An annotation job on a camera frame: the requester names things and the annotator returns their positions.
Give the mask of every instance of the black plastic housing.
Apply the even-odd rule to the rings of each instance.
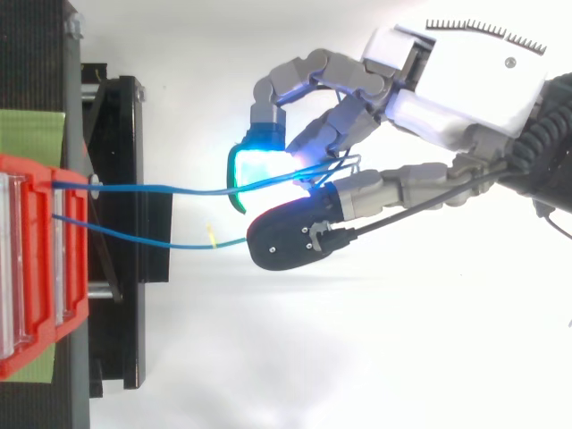
[[[308,244],[312,244],[309,229],[323,221],[343,221],[340,198],[331,183],[312,191],[310,197],[277,206],[258,216],[247,232],[252,260],[265,270],[283,271],[328,257],[331,252],[308,248]]]

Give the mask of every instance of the metal rod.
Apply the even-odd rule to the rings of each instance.
[[[94,101],[98,88],[99,85],[96,83],[84,83],[81,85],[81,101]]]
[[[90,299],[112,299],[111,286],[107,282],[89,282],[88,296]]]

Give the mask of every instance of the connector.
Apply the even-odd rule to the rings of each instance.
[[[354,228],[329,230],[318,236],[320,247],[324,253],[330,254],[348,246],[358,235]]]
[[[547,218],[554,210],[556,210],[554,207],[544,204],[536,199],[533,201],[533,204],[536,209],[536,215],[541,219]]]

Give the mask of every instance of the green tape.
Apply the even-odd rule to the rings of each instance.
[[[27,364],[6,383],[51,383],[54,375],[55,344],[51,344],[32,363]]]
[[[0,110],[0,153],[59,167],[65,114]]]

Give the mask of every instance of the blue cable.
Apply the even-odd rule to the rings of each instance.
[[[342,159],[350,159],[352,156],[344,157]],[[216,189],[216,190],[195,190],[195,189],[184,189],[177,188],[173,186],[166,185],[86,185],[80,183],[71,183],[67,181],[53,181],[52,188],[54,189],[82,189],[82,190],[98,190],[101,192],[158,192],[164,194],[184,194],[184,195],[199,195],[199,196],[221,196],[238,194],[241,192],[250,192],[252,190],[258,190],[262,188],[267,188],[285,181],[292,180],[304,180],[311,179],[313,177],[323,176],[326,172],[335,173],[341,170],[352,167],[354,164],[347,164],[343,166],[337,166],[328,171],[315,171],[315,169],[324,168],[333,163],[339,162],[340,159],[334,159],[326,161],[325,163],[314,165],[312,167],[305,168],[303,170],[298,170],[296,172],[291,172],[284,174],[282,176],[273,177],[270,179],[265,179],[263,181],[256,181],[250,183],[249,185],[239,186],[237,188],[228,189]]]
[[[199,246],[199,245],[188,245],[188,244],[172,244],[172,243],[167,243],[165,241],[143,239],[141,237],[136,237],[134,235],[124,234],[122,232],[110,230],[109,228],[105,228],[103,226],[94,225],[93,223],[76,221],[75,219],[71,219],[70,217],[60,216],[58,214],[52,214],[52,217],[58,221],[71,223],[73,225],[81,226],[83,228],[87,228],[92,231],[97,231],[106,235],[111,235],[112,237],[116,237],[118,239],[132,241],[134,243],[139,243],[139,244],[147,244],[149,246],[156,246],[159,248],[178,248],[183,250],[210,250],[215,248],[214,246],[210,245]],[[233,241],[225,241],[223,243],[217,243],[216,248],[228,248],[229,246],[234,246],[237,244],[244,243],[246,242],[246,240],[247,239],[238,239]]]
[[[355,156],[344,156],[341,158],[343,161],[353,158]],[[220,195],[230,195],[230,194],[238,194],[240,192],[249,192],[251,190],[257,190],[266,188],[269,186],[277,185],[279,183],[291,180],[304,180],[304,179],[311,179],[317,176],[323,176],[325,173],[328,173],[328,177],[334,174],[335,172],[339,172],[341,170],[345,170],[347,168],[351,168],[354,164],[359,164],[357,161],[354,164],[348,165],[341,165],[338,164],[335,168],[331,170],[325,171],[316,171],[316,169],[322,169],[327,167],[330,164],[336,163],[340,161],[340,159],[326,161],[325,163],[314,165],[312,167],[308,167],[302,170],[298,170],[296,172],[292,172],[289,174],[284,174],[282,176],[273,177],[270,179],[266,179],[263,181],[257,181],[255,183],[250,183],[249,185],[240,186],[237,188],[230,188],[230,189],[217,189],[217,190],[194,190],[194,189],[184,189],[184,188],[176,188],[173,186],[165,186],[165,185],[85,185],[80,183],[72,183],[67,181],[53,181],[52,188],[54,189],[82,189],[82,190],[98,190],[98,191],[107,191],[107,192],[158,192],[158,193],[165,193],[165,194],[186,194],[186,195],[201,195],[201,196],[220,196]],[[158,240],[151,240],[145,239],[142,237],[136,237],[134,235],[124,234],[122,232],[114,231],[109,228],[95,225],[93,223],[85,223],[81,221],[77,221],[70,217],[61,216],[58,214],[52,214],[52,217],[58,221],[63,221],[67,223],[71,223],[73,225],[87,228],[92,231],[98,231],[106,235],[110,235],[112,237],[131,241],[134,243],[139,244],[146,244],[149,246],[156,246],[159,248],[177,248],[177,249],[184,249],[184,250],[209,250],[215,248],[215,246],[207,246],[207,245],[187,245],[187,244],[172,244],[165,241],[158,241]],[[237,244],[241,244],[246,242],[246,239],[237,239],[232,241],[225,241],[223,243],[217,243],[216,248],[228,248],[229,246],[234,246]]]

